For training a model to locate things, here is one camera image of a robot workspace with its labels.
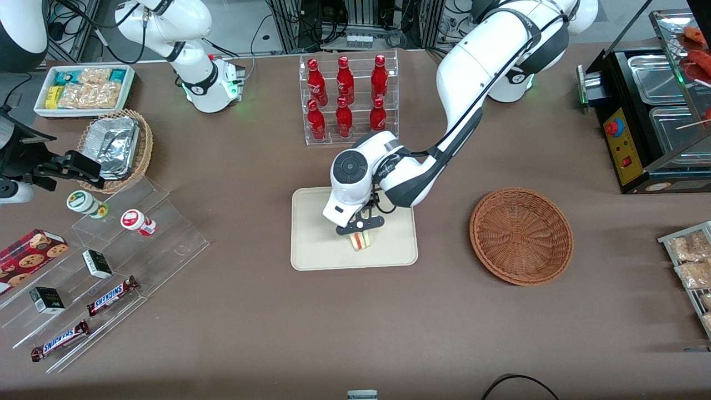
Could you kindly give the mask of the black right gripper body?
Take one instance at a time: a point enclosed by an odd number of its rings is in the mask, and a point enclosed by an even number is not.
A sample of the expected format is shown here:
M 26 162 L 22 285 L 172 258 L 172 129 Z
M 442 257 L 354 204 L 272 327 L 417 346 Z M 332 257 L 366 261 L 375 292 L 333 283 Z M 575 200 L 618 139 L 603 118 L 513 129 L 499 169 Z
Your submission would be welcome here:
M 53 161 L 47 142 L 56 140 L 53 135 L 39 132 L 17 121 L 9 111 L 1 111 L 2 122 L 2 178 L 19 182 L 53 182 L 41 176 L 37 167 Z

